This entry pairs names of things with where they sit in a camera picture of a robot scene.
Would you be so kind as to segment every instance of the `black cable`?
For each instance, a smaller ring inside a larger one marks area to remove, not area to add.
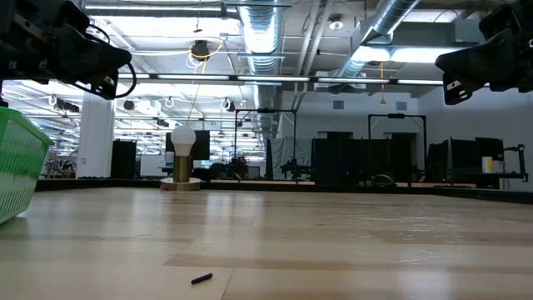
[[[461,16],[459,15],[459,13],[456,12],[455,9],[447,8],[447,9],[443,10],[438,16],[436,16],[436,18],[435,18],[435,20],[433,20],[433,22],[435,23],[436,20],[438,20],[440,17],[442,17],[442,15],[443,15],[445,12],[453,12],[458,18],[461,17]]]
[[[111,38],[109,37],[109,34],[107,34],[107,32],[105,32],[105,31],[103,31],[103,29],[101,29],[100,27],[98,27],[96,25],[92,25],[92,24],[89,24],[89,27],[98,30],[100,33],[102,33],[104,35],[104,37],[106,37],[107,43],[111,43]]]
[[[137,86],[137,73],[135,72],[135,69],[133,68],[133,65],[130,62],[128,62],[127,66],[130,68],[130,71],[132,72],[132,80],[133,80],[132,85],[125,93],[122,93],[120,95],[116,95],[115,98],[124,98],[124,97],[129,96],[133,92],[133,90],[135,90],[135,87]],[[76,88],[81,89],[84,92],[100,96],[100,94],[98,94],[97,92],[94,92],[94,91],[92,91],[92,90],[90,90],[90,89],[88,89],[86,87],[83,87],[83,86],[77,84],[77,83],[74,83],[73,86],[76,87]]]
[[[130,71],[132,72],[132,85],[131,87],[125,92],[120,95],[117,95],[115,98],[124,98],[126,96],[129,96],[137,86],[137,73],[135,72],[135,69],[133,68],[133,65],[131,62],[127,63],[127,66],[130,68]]]
[[[95,26],[95,25],[89,24],[89,27],[96,28],[97,30],[101,31],[102,34],[103,34],[104,36],[106,36],[106,37],[109,39],[109,35],[107,34],[107,32],[103,31],[103,30],[102,30],[101,28],[99,28],[98,26]],[[86,33],[86,32],[84,33],[84,36],[85,36],[86,38],[91,39],[91,40],[93,40],[93,41],[95,41],[95,42],[98,42],[98,43],[103,43],[103,44],[106,43],[106,42],[104,42],[101,38],[99,38],[99,37],[95,37],[95,36],[93,36],[93,35],[91,35],[91,34],[88,34],[88,33]],[[122,94],[120,94],[120,95],[116,95],[115,98],[124,98],[124,97],[128,96],[129,94],[131,94],[131,93],[133,92],[133,90],[134,90],[135,87],[137,86],[137,73],[135,72],[135,69],[133,68],[132,63],[131,63],[131,62],[128,62],[128,63],[127,63],[127,66],[129,67],[129,69],[130,69],[130,71],[131,71],[131,73],[132,73],[132,80],[133,80],[132,85],[131,85],[131,87],[130,87],[125,93],[122,93]],[[91,94],[94,94],[94,95],[100,96],[98,93],[96,93],[96,92],[94,92],[94,91],[92,91],[92,90],[90,90],[90,89],[88,89],[88,88],[86,88],[86,87],[82,87],[81,85],[79,85],[79,84],[77,84],[77,83],[74,83],[73,86],[76,87],[76,88],[81,89],[81,90],[84,91],[84,92],[87,92],[87,93],[91,93]]]

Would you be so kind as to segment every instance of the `yellow object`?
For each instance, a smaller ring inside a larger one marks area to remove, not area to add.
[[[483,173],[494,172],[494,163],[492,162],[492,157],[482,157],[481,162],[482,162],[481,170],[483,171]]]
[[[381,78],[383,78],[383,62],[380,64],[381,66]],[[386,104],[386,100],[385,100],[385,84],[382,84],[381,85],[381,101],[380,101],[381,104]]]

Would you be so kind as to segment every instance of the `lamp base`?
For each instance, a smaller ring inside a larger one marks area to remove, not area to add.
[[[161,190],[163,191],[197,191],[200,189],[202,180],[190,178],[189,182],[174,182],[173,178],[161,180]]]

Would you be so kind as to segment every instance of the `white column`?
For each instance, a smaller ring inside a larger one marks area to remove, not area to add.
[[[116,102],[83,95],[77,178],[110,177]]]

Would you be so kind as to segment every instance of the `wooden floor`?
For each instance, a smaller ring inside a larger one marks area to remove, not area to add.
[[[211,281],[191,279],[213,273]],[[38,192],[0,299],[533,299],[533,207],[437,196]]]

